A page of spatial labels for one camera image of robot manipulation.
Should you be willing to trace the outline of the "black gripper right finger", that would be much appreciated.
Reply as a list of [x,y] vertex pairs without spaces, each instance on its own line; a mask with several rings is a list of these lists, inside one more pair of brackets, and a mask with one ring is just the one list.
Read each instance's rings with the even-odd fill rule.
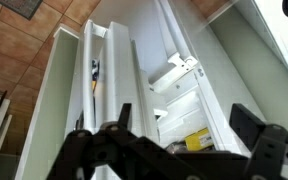
[[288,130],[277,124],[266,124],[244,105],[234,103],[229,125],[251,152],[244,178],[247,180],[286,180],[288,166]]

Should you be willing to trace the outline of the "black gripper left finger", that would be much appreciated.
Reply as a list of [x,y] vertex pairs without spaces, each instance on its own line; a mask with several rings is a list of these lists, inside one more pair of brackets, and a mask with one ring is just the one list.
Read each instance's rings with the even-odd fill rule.
[[117,122],[96,134],[71,132],[47,176],[47,180],[91,180],[97,167],[107,165],[121,180],[183,180],[178,158],[145,137],[128,130],[132,105],[122,106]]

